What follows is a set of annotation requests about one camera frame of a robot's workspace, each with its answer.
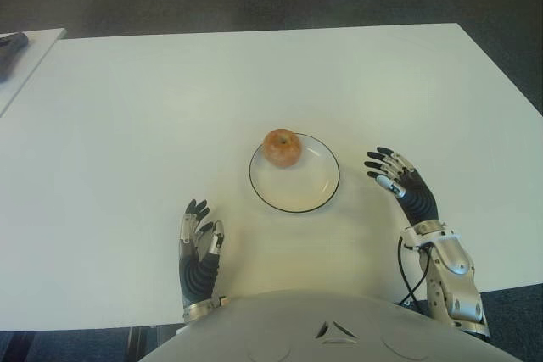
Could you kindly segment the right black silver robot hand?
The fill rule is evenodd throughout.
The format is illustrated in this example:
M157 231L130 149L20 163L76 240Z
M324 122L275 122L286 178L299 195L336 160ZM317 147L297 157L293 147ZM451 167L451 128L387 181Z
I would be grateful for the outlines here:
M367 152L367 157L367 175L395 197L411 226L439 218L434 195L408 159L384 147Z

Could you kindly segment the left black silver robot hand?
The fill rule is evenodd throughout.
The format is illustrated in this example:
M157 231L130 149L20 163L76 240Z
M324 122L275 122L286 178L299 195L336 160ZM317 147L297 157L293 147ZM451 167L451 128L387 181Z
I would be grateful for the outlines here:
M225 232L219 220L201 225L209 212L206 200L192 199L181 220L178 275L184 308L211 300L215 288Z

